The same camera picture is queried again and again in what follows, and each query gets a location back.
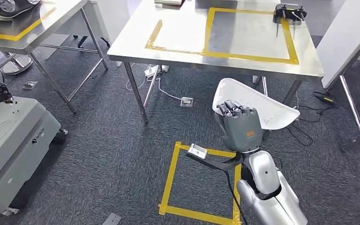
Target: wheel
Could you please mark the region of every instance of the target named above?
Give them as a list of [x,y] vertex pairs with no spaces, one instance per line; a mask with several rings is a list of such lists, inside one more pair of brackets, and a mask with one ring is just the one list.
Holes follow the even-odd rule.
[[36,6],[40,0],[8,0],[0,7],[0,20],[11,20],[15,16],[26,12]]
[[67,135],[63,132],[58,132],[52,140],[52,144],[63,145],[67,140]]

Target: metal plate on floor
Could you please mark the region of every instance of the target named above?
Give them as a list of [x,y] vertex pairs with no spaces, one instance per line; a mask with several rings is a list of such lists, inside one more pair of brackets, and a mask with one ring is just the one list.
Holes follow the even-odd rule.
[[118,225],[120,219],[122,219],[120,216],[115,213],[111,213],[111,215],[104,221],[103,225]]

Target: small metal object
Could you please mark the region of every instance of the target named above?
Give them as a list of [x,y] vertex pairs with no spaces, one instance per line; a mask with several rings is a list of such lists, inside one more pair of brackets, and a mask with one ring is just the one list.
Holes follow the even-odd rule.
[[117,214],[111,213],[111,215],[105,220],[103,225],[118,225],[122,218]]
[[26,89],[26,90],[32,90],[35,88],[37,83],[38,83],[38,81],[28,81],[22,85],[22,88]]
[[192,97],[182,97],[180,106],[181,107],[192,107],[194,104],[194,99]]
[[202,148],[201,146],[198,146],[193,143],[193,144],[191,144],[187,153],[197,156],[199,158],[205,159],[206,155],[208,154],[208,151],[206,149]]

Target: caster wheel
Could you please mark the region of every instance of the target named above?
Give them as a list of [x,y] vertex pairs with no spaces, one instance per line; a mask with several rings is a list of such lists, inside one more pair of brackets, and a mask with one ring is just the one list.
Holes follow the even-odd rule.
[[60,131],[52,140],[52,144],[63,145],[67,140],[68,131],[66,129],[60,128]]

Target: yellow tape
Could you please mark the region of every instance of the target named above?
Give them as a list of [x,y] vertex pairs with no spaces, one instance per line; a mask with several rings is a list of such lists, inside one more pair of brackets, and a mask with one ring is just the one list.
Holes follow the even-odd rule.
[[[240,194],[238,193],[237,189],[237,181],[241,179],[241,165],[235,167],[234,171],[234,194],[237,197],[238,203],[240,204]],[[240,220],[240,210],[238,209],[237,203],[235,200],[232,203],[232,219],[234,221],[234,225],[241,225]]]
[[167,206],[166,208],[167,213],[171,213],[174,215],[182,216],[182,217],[188,217],[192,219],[199,219],[206,222],[211,222],[215,224],[221,224],[221,225],[233,225],[233,220],[225,217],[219,217],[203,212],[197,212],[192,210],[186,210],[178,207],[173,206]]
[[56,7],[49,10],[46,14],[44,14],[40,19],[36,20],[33,24],[31,24],[29,27],[27,27],[25,30],[23,30],[18,35],[6,35],[6,34],[0,34],[0,39],[9,40],[9,41],[18,41],[22,37],[24,37],[28,32],[30,32],[32,29],[34,29],[36,26],[38,26],[43,19],[47,18],[52,12],[56,10]]
[[256,11],[256,10],[241,10],[234,8],[209,8],[209,11],[213,12],[228,12],[228,13],[250,13],[250,14],[264,14],[264,15],[274,15],[274,12],[271,11]]
[[[188,151],[190,149],[190,146],[188,146],[188,145],[180,145],[180,149]],[[222,156],[222,157],[228,157],[228,158],[235,157],[234,152],[219,151],[219,150],[214,150],[214,149],[206,149],[206,150],[208,151],[208,154],[214,155],[214,156]]]
[[159,20],[157,25],[154,28],[154,31],[152,32],[150,38],[148,39],[147,43],[145,44],[145,48],[152,48],[153,44],[155,42],[155,39],[157,39],[158,33],[162,28],[162,20]]
[[169,201],[170,190],[172,189],[174,171],[176,170],[177,158],[179,157],[181,142],[176,142],[173,149],[172,161],[170,162],[169,172],[166,179],[164,193],[162,195],[161,205],[159,207],[159,214],[165,215],[167,204]]
[[273,15],[274,12],[269,11],[255,11],[255,10],[238,10],[238,9],[230,9],[230,8],[209,8],[208,16],[206,18],[206,28],[205,28],[205,40],[202,52],[191,52],[191,51],[182,51],[182,50],[174,50],[167,49],[165,47],[154,46],[154,42],[162,28],[162,20],[159,20],[157,25],[155,26],[145,48],[152,50],[160,50],[174,53],[187,53],[187,54],[197,54],[215,58],[225,58],[225,59],[240,59],[240,60],[254,60],[261,62],[276,62],[276,63],[287,63],[287,64],[298,64],[299,60],[297,58],[297,53],[294,48],[293,38],[289,30],[289,24],[286,20],[282,20],[282,28],[284,31],[284,37],[286,42],[286,47],[289,53],[289,59],[281,59],[281,58],[273,58],[273,57],[263,57],[263,56],[254,56],[254,55],[241,55],[241,54],[232,54],[226,52],[209,52],[209,41],[210,41],[210,33],[213,26],[213,19],[215,12],[231,12],[231,13],[250,13],[250,14],[262,14],[262,15]]
[[215,8],[210,8],[208,11],[208,17],[206,18],[205,27],[205,44],[203,46],[202,53],[207,53],[209,47],[210,33],[212,32],[213,18],[215,17]]
[[289,23],[287,20],[281,20],[282,30],[284,31],[284,37],[286,42],[286,47],[288,48],[289,53],[289,64],[298,64],[299,59],[297,58],[296,49],[294,48],[293,38],[291,31],[289,29]]
[[[198,220],[221,224],[221,225],[241,225],[240,212],[238,210],[238,206],[235,203],[235,200],[233,201],[233,207],[232,207],[232,219],[215,216],[215,215],[211,215],[211,214],[207,214],[207,213],[203,213],[203,212],[186,210],[186,209],[168,205],[169,195],[170,195],[173,178],[174,178],[174,172],[176,170],[177,159],[179,157],[179,151],[180,151],[180,149],[188,150],[189,148],[190,148],[190,146],[182,145],[181,142],[176,142],[174,145],[172,160],[169,165],[169,172],[168,172],[168,176],[166,179],[164,193],[162,195],[162,202],[161,202],[161,204],[158,205],[159,214],[165,215],[165,213],[171,213],[171,214],[178,215],[178,216],[198,219]],[[215,155],[215,156],[222,156],[222,157],[228,157],[228,158],[232,158],[235,156],[235,153],[233,153],[233,152],[219,151],[219,150],[214,150],[214,149],[206,149],[206,150],[208,150],[208,154]],[[238,199],[238,202],[240,201],[240,195],[238,194],[238,190],[236,188],[235,182],[240,179],[240,170],[241,170],[240,165],[235,167],[234,193]]]

